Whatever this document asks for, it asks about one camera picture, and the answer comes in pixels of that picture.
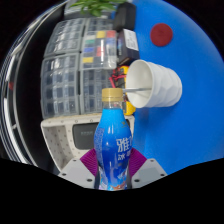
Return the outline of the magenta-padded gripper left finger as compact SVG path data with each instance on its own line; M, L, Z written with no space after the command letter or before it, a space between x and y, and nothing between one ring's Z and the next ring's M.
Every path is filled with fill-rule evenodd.
M71 159L59 177L84 188L98 189L99 171L95 150L89 150L80 159Z

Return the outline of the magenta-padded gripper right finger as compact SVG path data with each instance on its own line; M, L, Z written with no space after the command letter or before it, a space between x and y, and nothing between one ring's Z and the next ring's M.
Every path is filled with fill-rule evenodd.
M128 189L141 188L166 175L154 158L147 159L138 150L131 150L126 180Z

